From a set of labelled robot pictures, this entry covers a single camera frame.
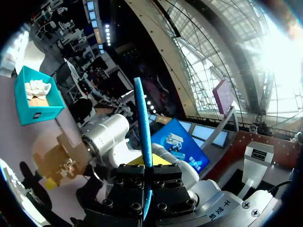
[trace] person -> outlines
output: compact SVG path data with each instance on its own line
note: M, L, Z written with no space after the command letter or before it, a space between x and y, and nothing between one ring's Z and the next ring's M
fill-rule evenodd
M95 87L95 89L97 90L99 89L100 79L98 73L93 72L92 74L87 76L87 79L91 82L91 84Z

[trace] floor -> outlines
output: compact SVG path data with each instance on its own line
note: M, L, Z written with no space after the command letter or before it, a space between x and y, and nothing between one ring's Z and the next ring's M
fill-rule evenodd
M45 53L40 71L51 75L62 63L58 50L50 49L46 42L37 42L32 37L37 47ZM29 125L20 125L15 105L14 78L0 76L0 158L4 160L22 181L23 175L19 163L24 161L34 172L37 166L33 160L34 152L43 155L58 144L56 137L65 132L72 144L81 141L81 132L75 124L70 112L65 108L56 120L38 122ZM86 183L87 179L77 176L74 180L52 190L47 190L51 198L53 209L58 216L69 223L70 217L83 219L85 213L76 199L76 190ZM102 201L105 196L103 187L97 200Z

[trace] white machine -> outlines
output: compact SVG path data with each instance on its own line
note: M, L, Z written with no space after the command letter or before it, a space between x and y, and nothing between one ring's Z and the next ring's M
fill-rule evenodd
M250 187L256 189L259 186L267 168L273 160L273 157L273 146L254 141L249 143L244 155L242 182L245 183L245 186L238 194L239 198L243 198Z

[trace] sign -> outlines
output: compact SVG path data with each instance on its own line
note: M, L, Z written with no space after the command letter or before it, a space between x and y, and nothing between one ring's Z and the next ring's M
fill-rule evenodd
M171 120L153 134L151 142L162 145L177 159L189 163L197 173L200 173L209 163L207 156L177 119Z
M97 43L101 44L102 39L101 39L101 34L100 34L99 28L94 28L94 33L95 33L95 36L96 36Z
M167 124L168 122L171 121L172 118L170 117L165 117L161 115L157 115L156 122L162 123L162 124Z

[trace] glass ceiling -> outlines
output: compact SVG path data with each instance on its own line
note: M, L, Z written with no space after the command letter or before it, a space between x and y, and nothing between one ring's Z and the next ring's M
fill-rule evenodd
M235 45L241 47L260 97L258 103L263 105L267 115L302 116L302 52L297 53L297 47L277 29L258 5L248 0L203 2L231 31ZM188 82L198 111L218 110L212 90L222 79L226 79L235 88L232 91L236 109L240 110L240 106L243 113L249 113L250 100L243 85L245 78L239 74L241 68L224 51L226 47L220 34L209 23L203 23L202 16L194 17L194 10L190 7L185 9L182 2L176 1L175 6L177 8L171 7L168 12L181 38L174 41L181 48L190 68Z

